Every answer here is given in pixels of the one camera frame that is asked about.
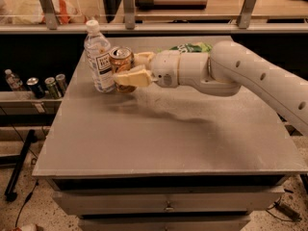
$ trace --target floor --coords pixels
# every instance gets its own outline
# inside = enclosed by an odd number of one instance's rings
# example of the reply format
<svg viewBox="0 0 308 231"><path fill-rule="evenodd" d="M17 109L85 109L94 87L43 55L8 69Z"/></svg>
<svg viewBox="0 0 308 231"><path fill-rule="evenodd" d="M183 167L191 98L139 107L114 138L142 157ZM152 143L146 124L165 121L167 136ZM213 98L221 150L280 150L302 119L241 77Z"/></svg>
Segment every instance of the floor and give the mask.
<svg viewBox="0 0 308 231"><path fill-rule="evenodd" d="M28 128L17 128L21 138L26 138ZM44 136L48 133L48 127L33 128L36 130L38 141L31 144L31 152L28 153L23 169L19 175L15 191L17 199L14 202L7 202L4 191L10 181L13 170L11 168L0 167L0 231L11 230L17 226L21 227L34 223L40 227L39 230L46 231L78 231L78 219L74 216L68 216L52 200L52 189L44 180L38 180L32 177L35 155L44 142ZM21 138L13 129L0 128L0 155L17 154L22 148ZM308 138L294 133L292 138L300 151L301 155L308 164ZM308 230L308 193L304 189L301 179L298 175L289 178L284 186L287 191L281 198L281 201L300 213L301 221L291 222L276 209L269 210L276 218L265 211L255 211L250 215L251 222L242 231L307 231ZM27 195L34 189L32 198L22 209L22 205Z"/></svg>

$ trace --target metal post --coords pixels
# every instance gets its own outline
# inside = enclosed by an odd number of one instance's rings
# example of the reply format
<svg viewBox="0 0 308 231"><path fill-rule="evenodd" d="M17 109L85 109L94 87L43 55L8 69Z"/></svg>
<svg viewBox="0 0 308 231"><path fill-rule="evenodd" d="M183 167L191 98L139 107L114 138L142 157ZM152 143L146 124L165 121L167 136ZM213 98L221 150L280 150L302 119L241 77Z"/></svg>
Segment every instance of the metal post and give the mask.
<svg viewBox="0 0 308 231"><path fill-rule="evenodd" d="M135 28L135 5L134 0L123 0L124 18L126 29Z"/></svg>
<svg viewBox="0 0 308 231"><path fill-rule="evenodd" d="M48 29L57 29L59 20L56 16L52 0L39 0L45 15L46 26Z"/></svg>
<svg viewBox="0 0 308 231"><path fill-rule="evenodd" d="M257 0L244 0L241 13L237 19L239 28L248 28L250 24L251 14Z"/></svg>

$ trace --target plastic water bottle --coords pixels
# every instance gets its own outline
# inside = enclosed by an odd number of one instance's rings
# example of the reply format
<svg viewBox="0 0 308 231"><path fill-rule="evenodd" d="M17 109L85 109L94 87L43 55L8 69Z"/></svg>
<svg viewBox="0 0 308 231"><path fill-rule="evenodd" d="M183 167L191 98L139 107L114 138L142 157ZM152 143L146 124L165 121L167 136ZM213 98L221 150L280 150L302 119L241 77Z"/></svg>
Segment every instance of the plastic water bottle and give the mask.
<svg viewBox="0 0 308 231"><path fill-rule="evenodd" d="M12 91L19 99L29 99L30 93L27 91L19 76L13 73L10 69L5 70L6 81L9 84Z"/></svg>
<svg viewBox="0 0 308 231"><path fill-rule="evenodd" d="M98 91L112 91L116 87L109 62L109 51L112 46L99 31L99 24L96 20L89 20L86 25L88 35L85 39L85 50L90 62L94 85Z"/></svg>

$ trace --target green snack bag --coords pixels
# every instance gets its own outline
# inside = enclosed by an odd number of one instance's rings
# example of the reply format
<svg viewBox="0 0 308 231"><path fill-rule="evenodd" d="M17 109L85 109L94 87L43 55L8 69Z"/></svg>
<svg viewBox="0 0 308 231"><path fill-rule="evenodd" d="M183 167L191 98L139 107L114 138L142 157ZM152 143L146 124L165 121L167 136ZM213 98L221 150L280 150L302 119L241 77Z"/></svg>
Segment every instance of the green snack bag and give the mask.
<svg viewBox="0 0 308 231"><path fill-rule="evenodd" d="M178 46L174 46L170 48L170 50L178 50L181 53L185 52L210 52L212 50L212 45L204 43L204 42L197 42L197 43L185 43Z"/></svg>

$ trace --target soda can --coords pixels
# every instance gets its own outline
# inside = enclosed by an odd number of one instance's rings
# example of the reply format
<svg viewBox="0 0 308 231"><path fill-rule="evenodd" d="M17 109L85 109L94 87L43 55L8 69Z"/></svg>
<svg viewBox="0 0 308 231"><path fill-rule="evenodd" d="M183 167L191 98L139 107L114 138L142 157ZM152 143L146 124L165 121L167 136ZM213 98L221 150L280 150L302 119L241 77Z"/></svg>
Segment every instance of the soda can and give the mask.
<svg viewBox="0 0 308 231"><path fill-rule="evenodd" d="M54 77L49 77L45 80L45 85L49 90L49 94L54 99L59 99L62 97L61 92L58 89L57 82Z"/></svg>
<svg viewBox="0 0 308 231"><path fill-rule="evenodd" d="M35 95L36 98L42 98L45 96L45 90L39 84L39 79L36 77L32 77L27 80L27 86L31 90L31 92Z"/></svg>
<svg viewBox="0 0 308 231"><path fill-rule="evenodd" d="M115 47L110 51L109 55L113 73L119 73L134 67L134 54L128 47ZM136 89L136 87L132 86L115 85L120 92L132 92Z"/></svg>
<svg viewBox="0 0 308 231"><path fill-rule="evenodd" d="M65 95L66 89L67 89L67 83L66 83L65 75L62 74L62 73L58 74L56 76L56 81L58 83L58 86L61 90L62 95Z"/></svg>

